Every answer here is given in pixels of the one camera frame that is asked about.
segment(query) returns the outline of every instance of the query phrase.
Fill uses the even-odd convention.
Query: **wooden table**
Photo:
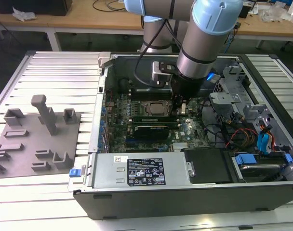
[[[36,20],[20,22],[12,15],[0,14],[0,21],[9,30],[46,32],[53,51],[60,51],[57,32],[142,35],[140,16],[128,12],[101,12],[92,7],[93,0],[73,0],[67,16],[37,15]],[[116,8],[123,4],[114,3]],[[103,0],[97,8],[107,9]],[[293,24],[289,21],[263,23],[258,15],[239,19],[241,27],[236,38],[293,41]]]

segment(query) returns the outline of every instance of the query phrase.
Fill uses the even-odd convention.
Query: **warning label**
[[[161,158],[128,159],[127,184],[129,186],[165,185],[164,165]]]

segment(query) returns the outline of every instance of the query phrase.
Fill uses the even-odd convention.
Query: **computer case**
[[[0,0],[0,13],[13,13],[13,7],[19,11],[65,16],[72,0]]]

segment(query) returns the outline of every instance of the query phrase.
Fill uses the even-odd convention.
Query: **metal slotted platform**
[[[279,59],[269,55],[247,56],[293,119],[293,74]],[[258,102],[264,103],[252,84],[250,88]]]
[[[82,113],[75,165],[86,164],[99,78],[98,54],[38,52],[26,56],[0,96],[0,133],[7,108],[35,112],[27,105],[32,95],[46,94],[47,104],[55,111],[73,107]],[[68,174],[0,179],[0,230],[293,230],[293,202],[269,212],[93,221],[68,192],[68,182]]]

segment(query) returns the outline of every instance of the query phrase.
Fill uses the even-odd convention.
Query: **wire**
[[[205,97],[205,99],[204,99],[204,101],[203,101],[203,103],[202,103],[202,106],[201,106],[201,108],[199,109],[198,117],[202,118],[203,107],[204,107],[205,103],[206,103],[208,100],[210,100],[209,97]]]
[[[248,131],[253,132],[256,136],[258,135],[258,133],[255,130],[253,130],[253,129],[245,128],[245,130],[248,130]]]
[[[6,26],[4,26],[4,24],[0,21],[0,25],[19,43],[19,45],[20,46],[22,46],[23,47],[23,49],[24,50],[26,50],[25,49],[25,47],[24,47],[24,45],[22,45],[22,43],[13,35],[13,33],[12,32],[10,32],[8,29],[7,29],[7,27]]]
[[[181,48],[182,48],[182,44],[181,44],[181,42],[177,39],[176,35],[174,34],[174,32],[173,32],[173,30],[172,30],[172,27],[171,27],[171,25],[170,25],[170,23],[169,23],[168,20],[167,20],[166,27],[167,27],[168,31],[170,32],[170,34],[172,35],[172,37],[173,37],[173,39],[174,39],[174,41],[175,41],[177,47],[178,47],[179,49],[181,49]]]
[[[238,33],[238,28],[233,30],[233,36],[232,38],[229,40],[228,45],[226,46],[226,49],[224,51],[224,54],[228,51],[229,47],[231,46],[232,42],[234,41],[234,37],[237,35]]]
[[[129,137],[132,137],[132,138],[134,138],[134,139],[135,139],[135,137],[134,137],[134,136],[131,136],[131,135],[126,135],[126,136],[129,136]]]
[[[221,131],[216,132],[216,136],[215,136],[215,141],[214,141],[214,147],[217,145],[217,134],[220,133]]]
[[[140,23],[141,23],[142,29],[144,29],[145,28],[145,21],[144,21],[144,18],[142,15],[140,16]]]
[[[108,1],[105,1],[105,4],[106,4],[106,6],[109,8],[109,9],[111,9],[111,10],[113,10],[113,11],[118,11],[118,8],[114,8],[113,6],[110,6],[110,4],[112,4],[112,3],[114,3],[114,2],[117,2],[118,0],[114,0],[114,1],[111,1],[111,2],[109,2],[109,3],[107,3]]]
[[[263,125],[260,126],[261,130],[264,130],[265,127]],[[274,152],[275,149],[274,149],[274,146],[275,146],[275,137],[274,135],[270,132],[270,131],[267,131],[266,132],[270,137],[271,137],[271,150]]]
[[[227,36],[227,38],[226,38],[226,40],[224,42],[224,46],[227,45],[227,42],[228,42],[229,37],[230,37],[230,33],[228,34],[228,36]]]
[[[243,142],[243,144],[241,144],[241,147],[245,147],[245,146],[246,146],[246,144],[247,144],[247,142],[248,142],[248,140],[249,140],[249,135],[247,134],[246,131],[244,131],[243,128],[239,128],[239,129],[236,130],[236,131],[233,133],[233,135],[231,136],[229,142],[226,144],[226,148],[228,147],[229,144],[231,144],[231,141],[232,141],[233,137],[235,137],[235,135],[236,135],[239,131],[242,131],[242,132],[245,134],[245,137],[246,137],[246,140]]]
[[[123,11],[125,10],[126,8],[120,8],[120,9],[115,9],[115,10],[110,10],[110,11],[106,11],[106,10],[101,10],[101,9],[98,9],[95,7],[95,4],[98,2],[99,0],[95,0],[95,2],[93,2],[93,8],[98,10],[98,11],[101,11],[101,12],[115,12],[115,11]]]
[[[165,26],[167,22],[167,19],[163,20],[160,28],[158,29],[158,31],[156,32],[156,34],[154,35],[154,37],[152,38],[152,40],[150,41],[150,43],[146,46],[146,48],[144,49],[144,51],[140,54],[138,60],[137,60],[137,63],[136,63],[136,66],[135,66],[135,69],[133,71],[133,76],[140,82],[140,83],[143,83],[144,85],[147,85],[148,87],[151,87],[151,88],[164,88],[166,86],[166,83],[164,82],[163,85],[161,86],[154,86],[154,85],[151,85],[149,83],[146,83],[144,82],[142,79],[140,79],[137,75],[137,68],[138,68],[138,65],[140,63],[140,60],[142,59],[142,57],[145,55],[145,53],[147,52],[147,50],[150,48],[150,46],[152,45],[152,43],[154,42],[154,40],[157,38],[157,36],[160,34],[161,30],[163,29],[163,27]]]

